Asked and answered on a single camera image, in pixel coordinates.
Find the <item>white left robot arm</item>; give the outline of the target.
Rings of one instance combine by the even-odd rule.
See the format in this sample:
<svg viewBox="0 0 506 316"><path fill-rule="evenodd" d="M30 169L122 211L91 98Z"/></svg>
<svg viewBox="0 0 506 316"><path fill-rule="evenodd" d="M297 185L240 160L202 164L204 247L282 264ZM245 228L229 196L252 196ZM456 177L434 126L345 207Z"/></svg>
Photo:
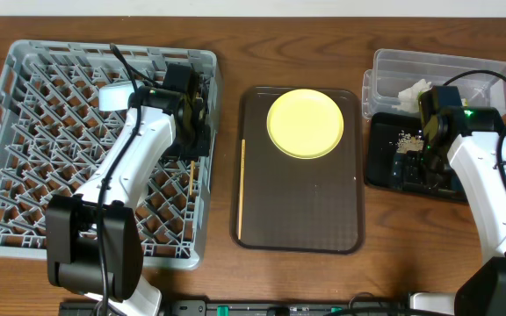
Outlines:
<svg viewBox="0 0 506 316"><path fill-rule="evenodd" d="M46 210L50 284L125 315L157 315L161 292L142 275L134 212L155 165L174 143L191 146L203 102L194 87L114 83L98 92L102 111L126 111L126 123L89 180Z"/></svg>

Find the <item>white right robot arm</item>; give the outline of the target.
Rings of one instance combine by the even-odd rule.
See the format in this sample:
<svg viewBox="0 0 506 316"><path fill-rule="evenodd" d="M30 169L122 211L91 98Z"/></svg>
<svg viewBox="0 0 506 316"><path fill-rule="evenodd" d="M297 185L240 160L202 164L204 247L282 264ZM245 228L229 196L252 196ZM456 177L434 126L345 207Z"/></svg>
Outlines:
<svg viewBox="0 0 506 316"><path fill-rule="evenodd" d="M483 264L454 294L411 295L416 312L506 315L506 126L492 108L423 105L423 150L405 156L402 174L424 171L427 190L458 178L480 236Z"/></svg>

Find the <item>yellow plate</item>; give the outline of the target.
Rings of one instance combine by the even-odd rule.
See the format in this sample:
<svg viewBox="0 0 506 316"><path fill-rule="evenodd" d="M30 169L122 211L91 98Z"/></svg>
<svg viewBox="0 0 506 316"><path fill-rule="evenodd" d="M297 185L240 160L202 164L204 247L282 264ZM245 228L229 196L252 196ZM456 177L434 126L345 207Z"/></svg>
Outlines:
<svg viewBox="0 0 506 316"><path fill-rule="evenodd" d="M298 89L284 93L272 103L266 127L281 152L311 160L323 157L338 145L344 121L331 97L318 90Z"/></svg>

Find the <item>light blue bowl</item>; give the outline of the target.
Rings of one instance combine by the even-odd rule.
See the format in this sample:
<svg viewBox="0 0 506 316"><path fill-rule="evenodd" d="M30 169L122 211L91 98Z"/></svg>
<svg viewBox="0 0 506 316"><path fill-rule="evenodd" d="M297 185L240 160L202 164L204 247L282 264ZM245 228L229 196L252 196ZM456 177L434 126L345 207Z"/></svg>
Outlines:
<svg viewBox="0 0 506 316"><path fill-rule="evenodd" d="M134 93L131 82L111 83L103 86L98 92L98 109L100 111L124 111L129 105L129 98Z"/></svg>

